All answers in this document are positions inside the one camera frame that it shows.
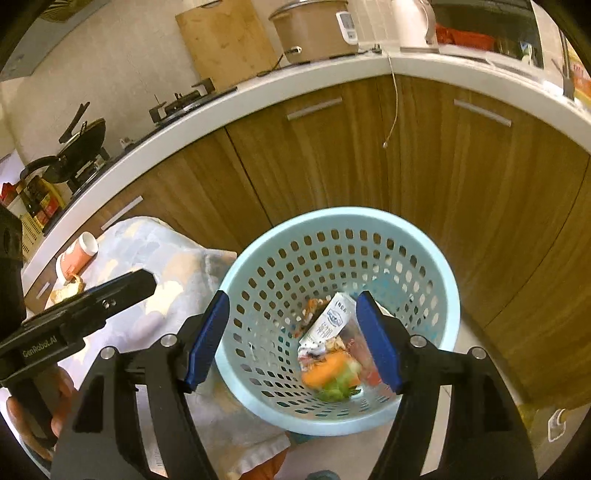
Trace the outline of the person's left hand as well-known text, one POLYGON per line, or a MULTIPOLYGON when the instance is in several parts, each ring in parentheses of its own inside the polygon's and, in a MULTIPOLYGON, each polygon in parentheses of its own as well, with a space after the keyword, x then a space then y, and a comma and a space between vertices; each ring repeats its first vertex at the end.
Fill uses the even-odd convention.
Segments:
MULTIPOLYGON (((55 401, 54 408, 51 410, 52 418, 49 426, 52 434, 58 438, 71 412, 77 390, 68 372, 58 365, 50 367, 41 375, 41 379, 45 391, 55 401)), ((10 395, 6 400, 6 409, 8 418, 22 442, 40 459, 51 464, 57 444, 48 445, 45 434, 40 430, 38 422, 17 398, 10 395)))

